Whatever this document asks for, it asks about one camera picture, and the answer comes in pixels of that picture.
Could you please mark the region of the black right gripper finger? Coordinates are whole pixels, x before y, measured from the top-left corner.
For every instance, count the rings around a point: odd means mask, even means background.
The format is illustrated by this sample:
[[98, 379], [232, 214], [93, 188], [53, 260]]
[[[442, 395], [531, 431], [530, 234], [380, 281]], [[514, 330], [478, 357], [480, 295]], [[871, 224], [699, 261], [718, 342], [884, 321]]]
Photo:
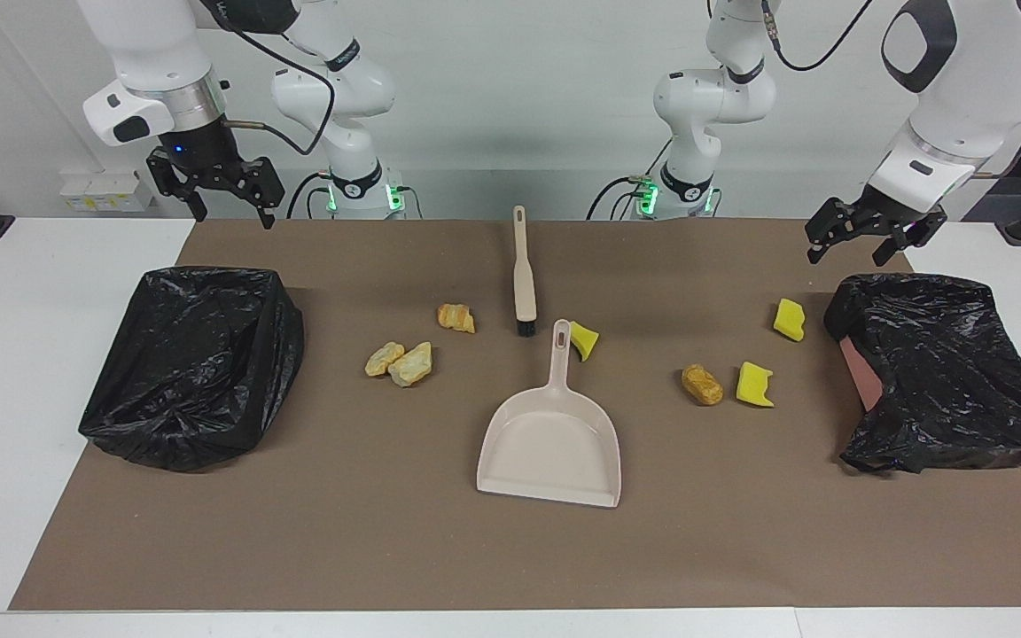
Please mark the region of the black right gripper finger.
[[165, 149], [153, 149], [149, 153], [147, 169], [162, 197], [177, 198], [185, 203], [195, 222], [206, 219], [207, 207], [199, 194], [198, 179], [191, 176], [181, 178], [182, 174], [175, 171], [175, 165]]
[[276, 218], [272, 210], [283, 201], [286, 191], [271, 158], [256, 158], [243, 163], [243, 191], [245, 199], [255, 207], [265, 230], [271, 230]]

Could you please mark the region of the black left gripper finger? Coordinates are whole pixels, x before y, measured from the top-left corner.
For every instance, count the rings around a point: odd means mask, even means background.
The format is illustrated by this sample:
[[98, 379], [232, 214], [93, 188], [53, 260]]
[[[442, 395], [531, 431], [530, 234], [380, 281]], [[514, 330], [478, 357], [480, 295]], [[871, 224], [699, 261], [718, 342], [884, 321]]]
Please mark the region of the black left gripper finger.
[[826, 199], [817, 213], [807, 220], [807, 261], [818, 265], [834, 245], [850, 241], [864, 234], [866, 222], [856, 205], [842, 199]]
[[936, 231], [936, 222], [916, 222], [908, 226], [907, 229], [904, 227], [894, 229], [872, 253], [872, 260], [877, 267], [883, 267], [896, 253], [911, 249], [911, 247], [926, 246]]

